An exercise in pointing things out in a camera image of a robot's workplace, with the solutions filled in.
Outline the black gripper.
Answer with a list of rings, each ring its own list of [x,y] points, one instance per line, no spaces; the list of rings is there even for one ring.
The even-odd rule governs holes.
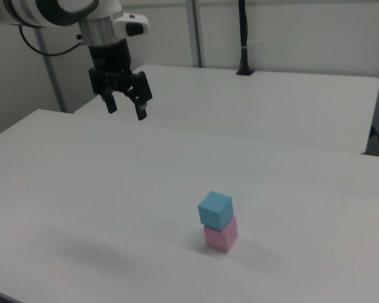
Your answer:
[[[101,96],[108,113],[117,111],[113,93],[121,92],[133,101],[138,120],[144,120],[152,92],[146,74],[131,70],[127,40],[103,47],[90,47],[89,51],[93,61],[93,68],[89,70],[93,92]]]

